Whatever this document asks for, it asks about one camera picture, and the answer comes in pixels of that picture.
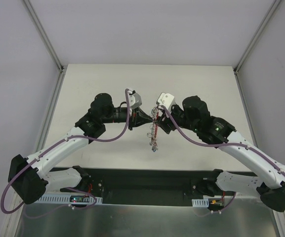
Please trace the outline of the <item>red-handled metal key organizer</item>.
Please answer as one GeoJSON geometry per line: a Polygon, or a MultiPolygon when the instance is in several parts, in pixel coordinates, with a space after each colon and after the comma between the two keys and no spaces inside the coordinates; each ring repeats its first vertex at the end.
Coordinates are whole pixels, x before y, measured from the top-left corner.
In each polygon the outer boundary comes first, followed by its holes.
{"type": "Polygon", "coordinates": [[[151,150],[153,152],[156,152],[158,150],[158,144],[157,144],[158,125],[156,124],[157,119],[159,117],[158,106],[154,107],[151,110],[150,117],[152,119],[152,125],[150,126],[150,132],[147,133],[147,137],[150,138],[149,145],[151,146],[151,150]]]}

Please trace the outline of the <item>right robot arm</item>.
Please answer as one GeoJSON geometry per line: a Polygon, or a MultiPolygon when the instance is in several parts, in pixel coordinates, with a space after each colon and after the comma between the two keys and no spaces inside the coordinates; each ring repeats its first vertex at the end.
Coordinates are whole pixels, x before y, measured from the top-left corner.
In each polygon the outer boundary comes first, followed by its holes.
{"type": "Polygon", "coordinates": [[[197,184],[200,192],[211,197],[221,191],[242,193],[259,198],[274,211],[285,211],[285,165],[248,142],[225,119],[212,116],[198,96],[185,98],[179,107],[173,95],[162,93],[157,106],[162,112],[157,124],[165,133],[178,130],[189,142],[219,149],[254,173],[245,176],[216,169],[215,178],[197,184]]]}

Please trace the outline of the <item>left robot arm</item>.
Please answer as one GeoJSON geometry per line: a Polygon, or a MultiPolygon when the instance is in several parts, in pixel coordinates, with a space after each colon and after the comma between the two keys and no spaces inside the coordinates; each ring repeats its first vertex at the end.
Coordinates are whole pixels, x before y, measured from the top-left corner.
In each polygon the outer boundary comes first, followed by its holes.
{"type": "Polygon", "coordinates": [[[49,191],[67,188],[91,191],[90,176],[80,166],[61,171],[52,171],[52,168],[93,141],[102,142],[100,136],[106,131],[107,123],[124,123],[124,129],[129,130],[151,123],[151,117],[140,109],[141,96],[129,89],[125,95],[126,107],[115,107],[109,94],[99,93],[87,113],[63,138],[26,158],[17,155],[12,159],[8,182],[24,204],[34,203],[49,191]]]}

